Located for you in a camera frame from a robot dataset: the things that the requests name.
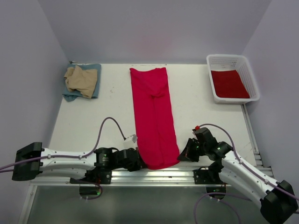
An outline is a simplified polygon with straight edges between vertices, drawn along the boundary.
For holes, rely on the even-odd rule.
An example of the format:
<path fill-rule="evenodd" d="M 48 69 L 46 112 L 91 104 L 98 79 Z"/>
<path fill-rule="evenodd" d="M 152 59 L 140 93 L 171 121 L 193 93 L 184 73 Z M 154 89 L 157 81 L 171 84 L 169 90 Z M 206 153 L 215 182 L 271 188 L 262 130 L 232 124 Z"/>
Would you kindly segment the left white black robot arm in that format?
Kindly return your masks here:
<path fill-rule="evenodd" d="M 112 170 L 129 172 L 147 168 L 137 149 L 100 147 L 80 155 L 43 148 L 41 142 L 31 143 L 16 153 L 12 180 L 30 181 L 36 177 L 69 177 L 86 183 L 109 184 Z"/>

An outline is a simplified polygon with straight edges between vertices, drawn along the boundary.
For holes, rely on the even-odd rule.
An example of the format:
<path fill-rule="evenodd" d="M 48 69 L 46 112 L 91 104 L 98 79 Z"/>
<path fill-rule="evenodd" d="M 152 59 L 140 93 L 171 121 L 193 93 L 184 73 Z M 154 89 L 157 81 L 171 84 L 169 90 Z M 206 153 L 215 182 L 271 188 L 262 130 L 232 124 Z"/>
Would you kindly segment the bright red t shirt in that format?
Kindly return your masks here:
<path fill-rule="evenodd" d="M 130 77 L 141 158 L 152 170 L 178 164 L 179 148 L 166 68 L 149 71 L 131 68 Z"/>

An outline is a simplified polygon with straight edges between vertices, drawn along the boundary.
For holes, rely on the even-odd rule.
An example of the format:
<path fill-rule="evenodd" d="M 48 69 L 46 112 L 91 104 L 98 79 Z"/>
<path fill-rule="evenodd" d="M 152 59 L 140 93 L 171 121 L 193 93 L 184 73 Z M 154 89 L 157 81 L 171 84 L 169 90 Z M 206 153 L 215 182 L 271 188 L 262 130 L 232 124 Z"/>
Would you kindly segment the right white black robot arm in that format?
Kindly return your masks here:
<path fill-rule="evenodd" d="M 235 150 L 234 143 L 217 141 L 206 127 L 193 129 L 179 161 L 198 162 L 207 156 L 212 164 L 193 171 L 195 184 L 231 185 L 252 201 L 270 224 L 283 224 L 298 213 L 298 197 L 287 181 L 277 181 L 248 163 Z"/>

